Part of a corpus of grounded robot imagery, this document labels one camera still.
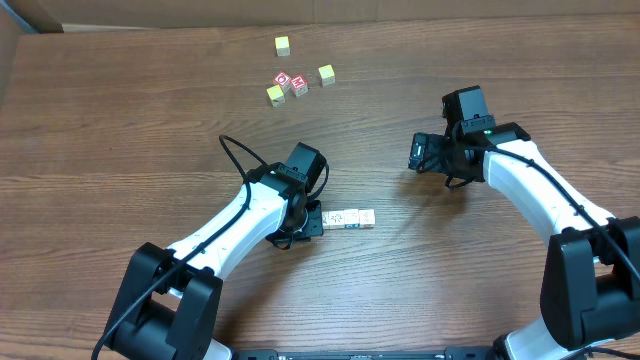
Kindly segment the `plain block green side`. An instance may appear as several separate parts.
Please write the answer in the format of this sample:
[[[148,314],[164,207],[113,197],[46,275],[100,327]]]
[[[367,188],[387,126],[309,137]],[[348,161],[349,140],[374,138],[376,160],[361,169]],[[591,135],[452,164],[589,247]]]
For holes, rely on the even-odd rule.
[[[376,224],[375,211],[373,209],[360,209],[358,217],[360,228],[373,228]]]

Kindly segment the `plain block blue side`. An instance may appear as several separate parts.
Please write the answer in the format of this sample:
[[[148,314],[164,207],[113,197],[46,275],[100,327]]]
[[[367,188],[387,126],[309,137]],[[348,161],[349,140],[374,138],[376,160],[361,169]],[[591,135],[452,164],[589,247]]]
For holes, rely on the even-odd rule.
[[[323,211],[322,212],[322,227],[323,227],[324,230],[330,229],[329,212],[328,211]]]

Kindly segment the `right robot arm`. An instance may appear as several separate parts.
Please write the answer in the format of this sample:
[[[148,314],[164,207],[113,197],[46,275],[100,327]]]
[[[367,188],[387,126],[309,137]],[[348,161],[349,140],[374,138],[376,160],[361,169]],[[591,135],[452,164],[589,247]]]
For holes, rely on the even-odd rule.
[[[518,124],[497,124],[478,86],[442,98],[442,135],[416,133],[408,167],[446,175],[449,189],[485,182],[509,199],[547,248],[541,315],[492,346],[448,359],[586,359],[639,331],[639,219],[582,196]]]

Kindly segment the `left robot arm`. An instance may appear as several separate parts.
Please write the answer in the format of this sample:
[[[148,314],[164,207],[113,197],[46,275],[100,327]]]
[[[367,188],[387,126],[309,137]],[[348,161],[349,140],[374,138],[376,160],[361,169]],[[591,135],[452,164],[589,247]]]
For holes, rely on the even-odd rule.
[[[203,227],[167,248],[145,243],[132,255],[103,335],[103,348],[128,359],[231,359],[214,340],[224,281],[262,240],[287,250],[322,235],[329,165],[299,143],[285,162],[245,171],[235,198]]]

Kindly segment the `plain block yellow side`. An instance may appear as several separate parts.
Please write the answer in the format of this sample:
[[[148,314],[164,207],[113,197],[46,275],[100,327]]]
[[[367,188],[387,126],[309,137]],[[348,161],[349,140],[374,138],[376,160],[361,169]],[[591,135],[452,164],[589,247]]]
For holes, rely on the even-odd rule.
[[[360,217],[358,209],[345,209],[343,211],[343,219],[345,228],[360,227]]]

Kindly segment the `green framed wooden block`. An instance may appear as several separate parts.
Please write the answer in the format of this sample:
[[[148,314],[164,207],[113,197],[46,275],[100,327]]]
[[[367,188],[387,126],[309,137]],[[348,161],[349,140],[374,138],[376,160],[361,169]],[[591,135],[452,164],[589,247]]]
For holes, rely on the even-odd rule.
[[[328,213],[328,225],[330,229],[344,229],[346,220],[344,211],[330,211]]]

